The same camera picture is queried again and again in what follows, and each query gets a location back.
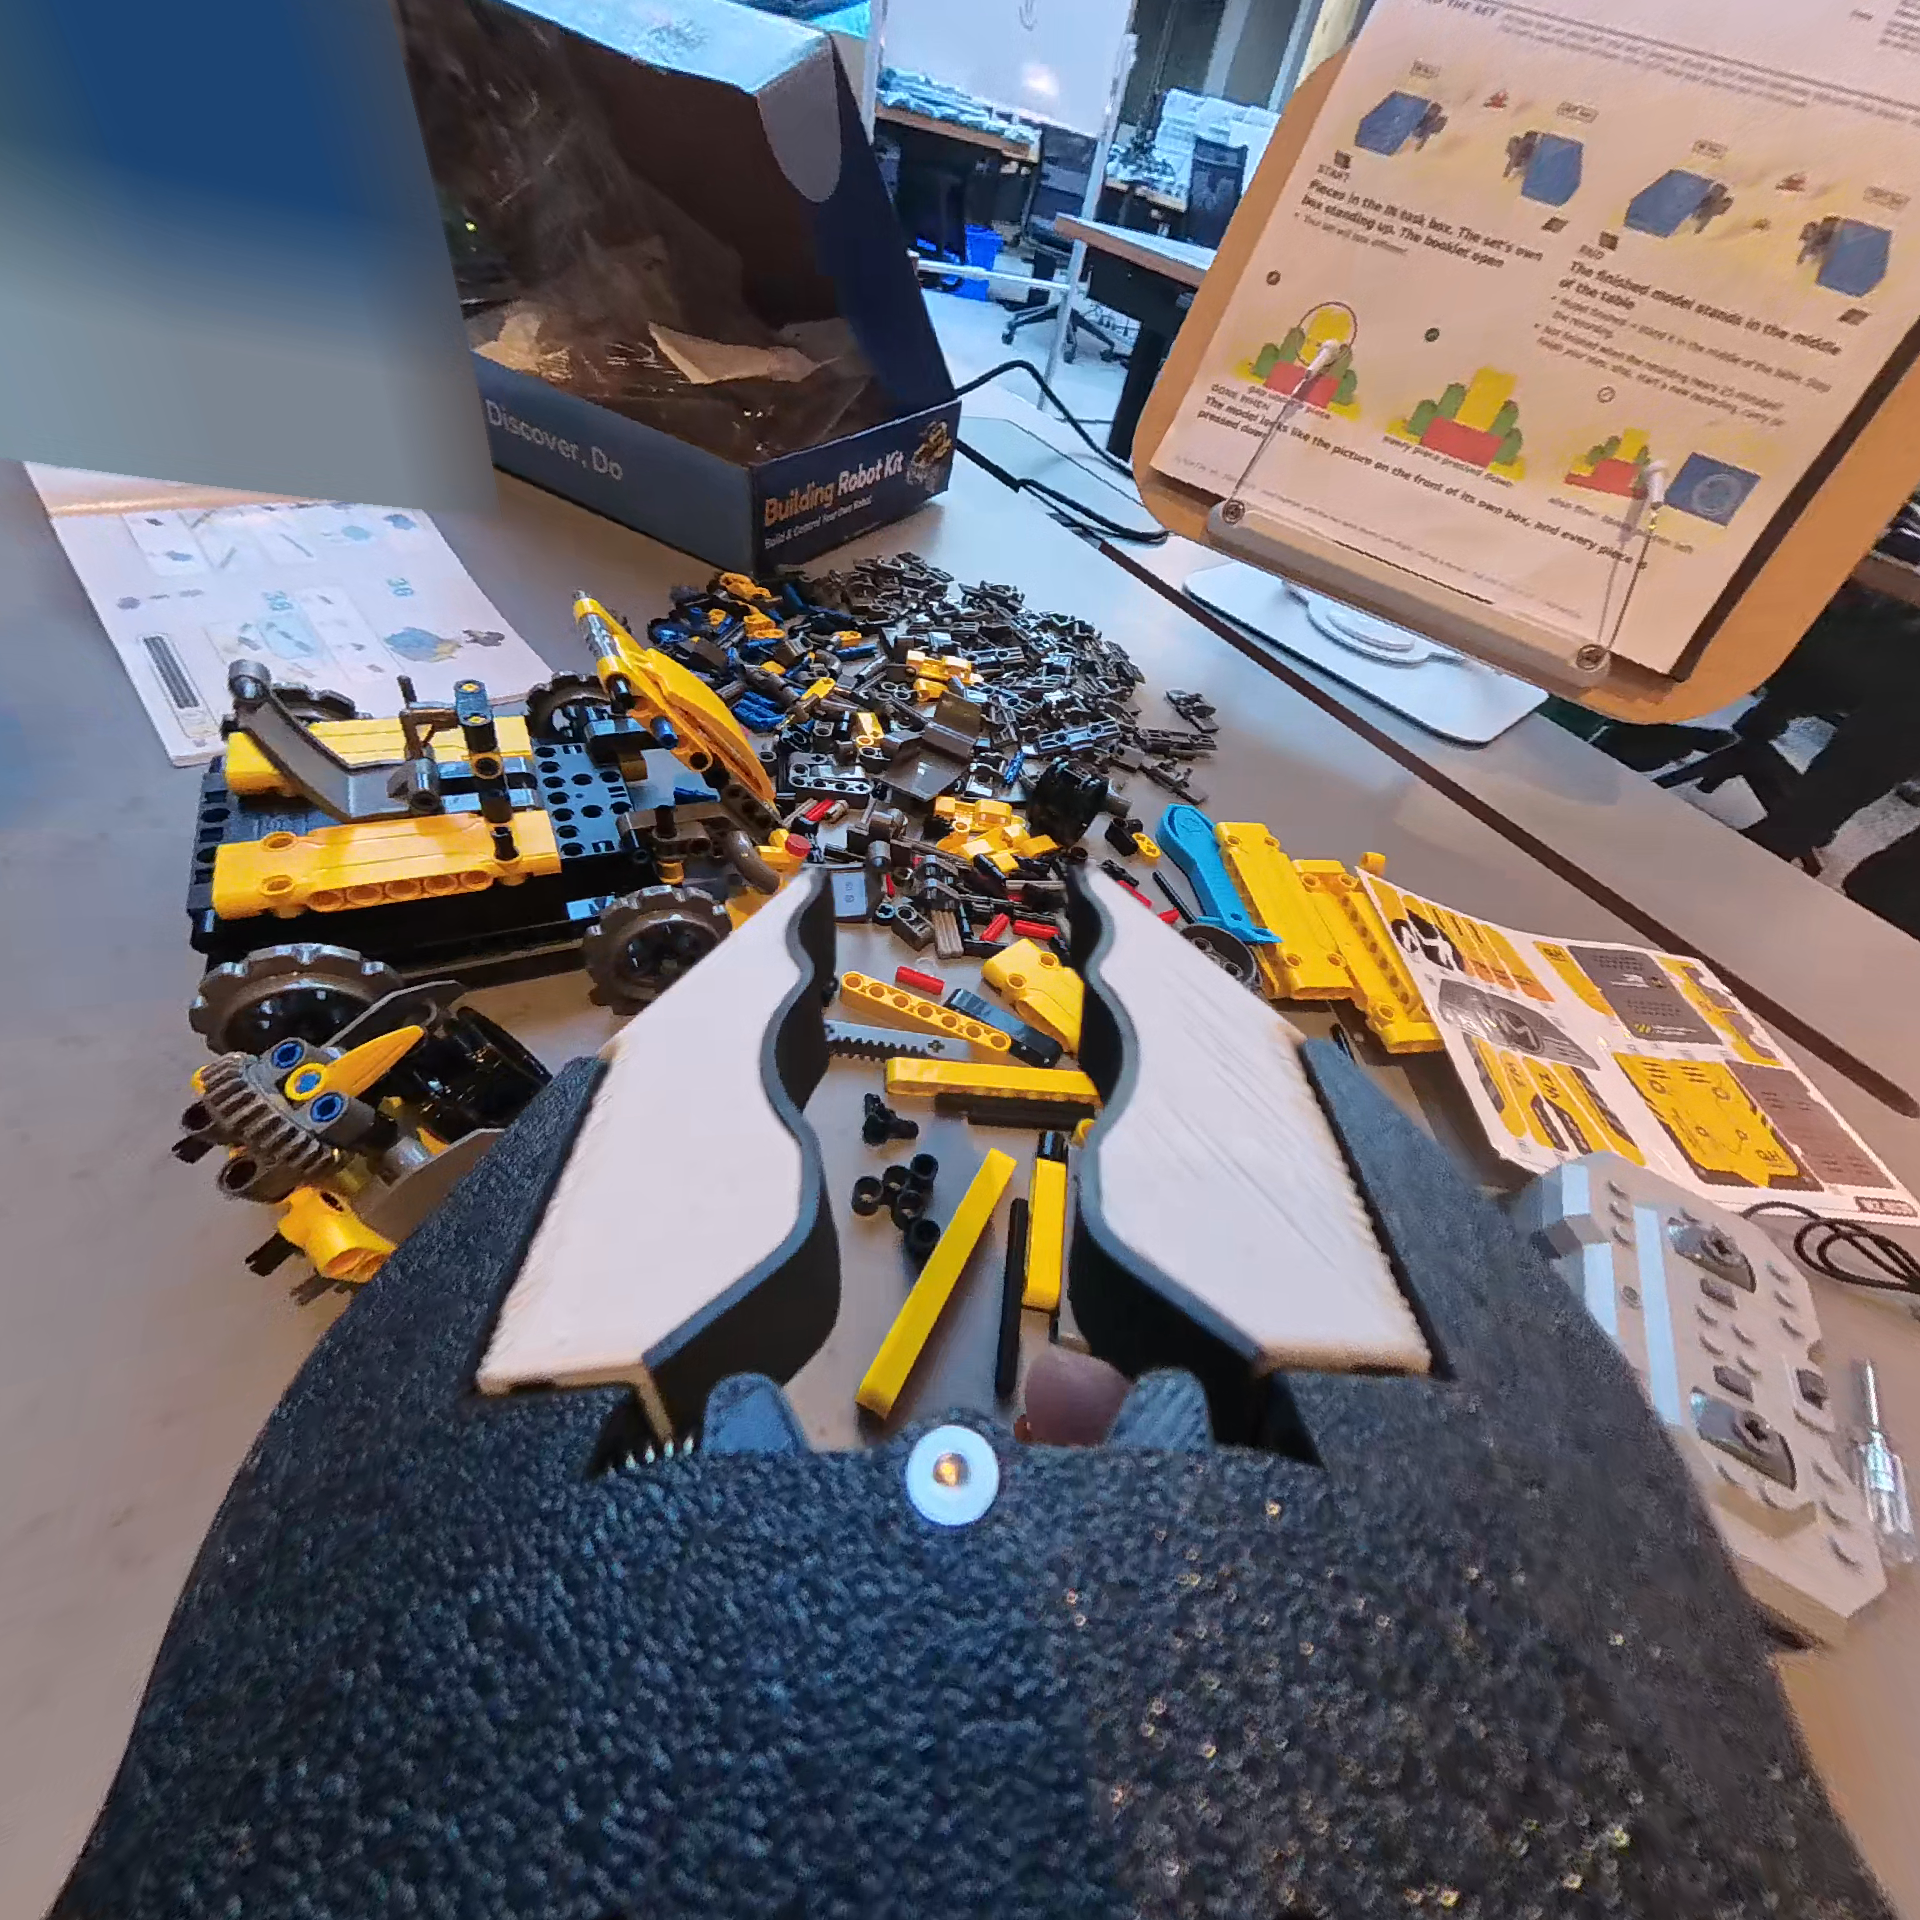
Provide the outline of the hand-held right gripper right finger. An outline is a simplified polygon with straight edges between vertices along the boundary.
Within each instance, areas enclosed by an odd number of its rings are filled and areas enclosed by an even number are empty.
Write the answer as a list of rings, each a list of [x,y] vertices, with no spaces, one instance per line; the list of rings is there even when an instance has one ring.
[[[1068,1211],[1090,1353],[1186,1374],[1219,1441],[1272,1441],[1292,1374],[1429,1380],[1301,1035],[1106,873],[1068,882],[1068,961],[1096,1089]]]

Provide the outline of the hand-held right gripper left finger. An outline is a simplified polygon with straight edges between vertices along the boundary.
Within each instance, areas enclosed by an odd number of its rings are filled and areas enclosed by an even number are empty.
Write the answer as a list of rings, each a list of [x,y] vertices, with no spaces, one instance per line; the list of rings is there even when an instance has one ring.
[[[606,1044],[477,1393],[617,1386],[676,1441],[717,1380],[787,1386],[826,1345],[837,1253],[803,1127],[826,970],[826,882],[796,873]]]

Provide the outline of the pile of toy parts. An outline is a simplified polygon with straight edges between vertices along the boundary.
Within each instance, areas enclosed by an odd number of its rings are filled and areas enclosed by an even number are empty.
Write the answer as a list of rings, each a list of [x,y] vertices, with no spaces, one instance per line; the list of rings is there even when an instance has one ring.
[[[835,1429],[876,1441],[930,1415],[944,1313],[981,1241],[1012,1253],[988,1406],[1012,1393],[1024,1329],[1044,1340],[1068,1308],[1075,1161],[1102,1108],[1082,1069],[1068,882],[1106,873],[1075,844],[1106,814],[1106,761],[1139,741],[1139,669],[1090,626],[1034,615],[1017,588],[955,588],[915,556],[765,588],[796,614],[746,669],[778,702],[754,741],[778,741],[765,764],[796,873],[826,882],[820,1035],[826,1018],[859,1025],[892,1073],[888,1108],[1002,1108],[1002,1127],[1027,1132],[1024,1151],[979,1151],[969,1187],[948,1179],[948,1233],[923,1231],[923,1179],[859,1187],[852,1211],[899,1211],[908,1241],[869,1291],[881,1260],[852,1231],[852,1330],[869,1345],[837,1353],[859,1386]],[[1292,1374],[1282,1437],[1228,1447],[1317,1457],[1310,1415],[1365,1386],[1395,1380]]]

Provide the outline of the grey desk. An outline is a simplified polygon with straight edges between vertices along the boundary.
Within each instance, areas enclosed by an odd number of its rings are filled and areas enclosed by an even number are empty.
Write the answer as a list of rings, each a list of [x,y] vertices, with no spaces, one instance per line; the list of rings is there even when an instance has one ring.
[[[448,542],[550,665],[576,660],[570,588],[641,615],[705,573],[517,482],[497,482],[490,513],[448,513]],[[1200,791],[1283,844],[1385,851],[1508,926],[1665,943],[1613,911],[1694,851],[1706,823],[1688,809],[1651,795],[1669,823],[1604,895],[969,467],[930,513],[859,542],[888,549],[1017,586],[1122,635],[1156,689],[1205,693],[1224,748]],[[8,1915],[57,1906],[205,1529],[344,1308],[246,1274],[250,1220],[164,1151],[197,1057],[196,795],[8,461]],[[1782,1693],[1835,1811],[1916,1915],[1916,1572],[1840,1651],[1790,1660]]]

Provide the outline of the yellow grey wheel assembly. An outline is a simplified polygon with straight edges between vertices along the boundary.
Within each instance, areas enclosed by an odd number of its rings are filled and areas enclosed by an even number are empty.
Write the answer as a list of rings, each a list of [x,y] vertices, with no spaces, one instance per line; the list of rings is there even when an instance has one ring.
[[[550,1079],[454,983],[414,983],[329,1042],[210,1057],[170,1154],[225,1154],[214,1187],[275,1207],[250,1274],[301,1260],[329,1289],[363,1289]]]

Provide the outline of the yellow black sticker sheet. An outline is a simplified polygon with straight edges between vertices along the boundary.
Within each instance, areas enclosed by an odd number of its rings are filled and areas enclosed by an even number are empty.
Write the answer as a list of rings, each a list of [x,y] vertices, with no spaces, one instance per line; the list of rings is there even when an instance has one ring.
[[[1508,933],[1379,873],[1354,887],[1508,1166],[1621,1154],[1714,1207],[1916,1231],[1894,1172],[1704,961]]]

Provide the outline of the yellow black toy vehicle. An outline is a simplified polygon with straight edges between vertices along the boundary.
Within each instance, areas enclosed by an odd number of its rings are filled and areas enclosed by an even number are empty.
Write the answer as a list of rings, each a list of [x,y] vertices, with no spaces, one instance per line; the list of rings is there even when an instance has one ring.
[[[477,681],[373,718],[254,660],[197,782],[187,1030],[210,1053],[329,1042],[378,997],[497,969],[582,969],[643,1012],[800,871],[754,748],[787,594],[717,573],[635,641],[597,598],[593,660],[517,702]]]

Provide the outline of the grey toy battery box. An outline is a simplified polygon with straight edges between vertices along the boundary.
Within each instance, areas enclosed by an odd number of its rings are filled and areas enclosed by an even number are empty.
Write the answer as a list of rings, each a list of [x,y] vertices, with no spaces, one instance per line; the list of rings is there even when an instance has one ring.
[[[1752,1606],[1808,1645],[1845,1641],[1884,1564],[1809,1289],[1757,1223],[1621,1154],[1563,1161],[1508,1211],[1646,1386]]]

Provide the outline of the small clear screwdriver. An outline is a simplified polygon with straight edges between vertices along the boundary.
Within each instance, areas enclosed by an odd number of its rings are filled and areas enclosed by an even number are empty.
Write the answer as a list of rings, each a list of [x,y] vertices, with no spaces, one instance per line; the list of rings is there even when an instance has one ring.
[[[1909,1506],[1909,1469],[1884,1429],[1861,1429],[1850,1447],[1850,1477],[1861,1516],[1872,1529],[1880,1562],[1884,1564],[1920,1564],[1920,1533],[1916,1533],[1916,1506]]]

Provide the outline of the white instruction booklet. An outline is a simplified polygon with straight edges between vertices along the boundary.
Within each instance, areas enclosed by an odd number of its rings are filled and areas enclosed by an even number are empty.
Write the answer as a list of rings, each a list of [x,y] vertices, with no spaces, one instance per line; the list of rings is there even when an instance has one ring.
[[[397,675],[430,702],[454,681],[513,702],[550,675],[414,507],[51,461],[28,482],[170,764],[214,753],[232,660],[360,714],[397,714]]]

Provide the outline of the dark blue cardboard box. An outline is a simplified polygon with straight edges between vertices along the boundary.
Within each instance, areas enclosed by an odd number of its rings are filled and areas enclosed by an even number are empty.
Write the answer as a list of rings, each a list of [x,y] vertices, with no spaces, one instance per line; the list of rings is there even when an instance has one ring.
[[[800,565],[948,489],[961,398],[826,35],[754,4],[392,4],[490,461]]]

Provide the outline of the instruction sheet on wooden stand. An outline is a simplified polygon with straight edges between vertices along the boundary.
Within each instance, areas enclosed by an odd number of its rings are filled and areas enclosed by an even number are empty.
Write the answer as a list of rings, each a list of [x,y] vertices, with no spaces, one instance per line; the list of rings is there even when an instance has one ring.
[[[1181,538],[1563,693],[1752,693],[1916,492],[1916,4],[1379,4],[1139,421]]]

